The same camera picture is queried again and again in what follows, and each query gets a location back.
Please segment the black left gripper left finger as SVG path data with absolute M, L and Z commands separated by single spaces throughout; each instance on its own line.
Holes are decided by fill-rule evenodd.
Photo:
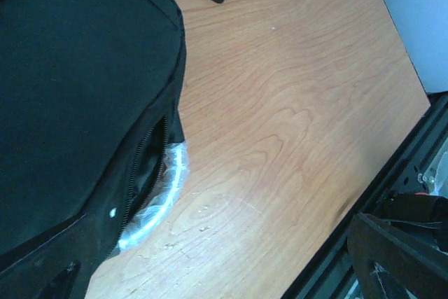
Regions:
M 68 265 L 49 272 L 38 270 L 34 280 L 36 290 L 31 298 L 81 298 L 78 288 L 80 272 L 79 260 L 73 260 Z

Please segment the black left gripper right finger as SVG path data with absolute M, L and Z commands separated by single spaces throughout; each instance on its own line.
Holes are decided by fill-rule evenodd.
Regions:
M 355 215 L 347 247 L 364 298 L 447 297 L 447 254 L 386 221 Z

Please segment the black student backpack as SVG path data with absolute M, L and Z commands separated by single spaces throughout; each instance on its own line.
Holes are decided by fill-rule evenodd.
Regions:
M 1 0 L 1 297 L 139 246 L 188 173 L 175 0 Z

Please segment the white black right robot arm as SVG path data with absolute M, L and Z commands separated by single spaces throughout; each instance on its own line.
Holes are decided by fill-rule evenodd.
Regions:
M 378 217 L 447 253 L 447 198 L 425 193 L 393 194 L 382 203 Z

